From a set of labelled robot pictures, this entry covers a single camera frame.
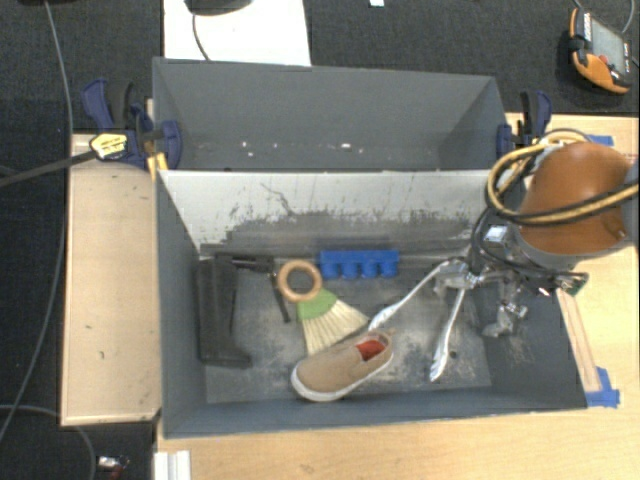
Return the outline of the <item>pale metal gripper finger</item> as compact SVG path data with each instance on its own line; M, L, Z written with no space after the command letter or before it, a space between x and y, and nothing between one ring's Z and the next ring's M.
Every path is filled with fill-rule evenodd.
M368 329L381 328L429 282L433 281L435 283L434 287L444 294L448 288L455 289L460 285L467 287L467 274L468 265L464 261L444 261L436 265L402 299L380 310L370 321Z
M450 341L454 324L463 306L465 297L469 288L463 285L455 288L456 294L453 304L449 310L447 319L440 331L436 348L433 353L432 363L429 369L429 380L431 383L438 381L443 375L449 357L450 357Z

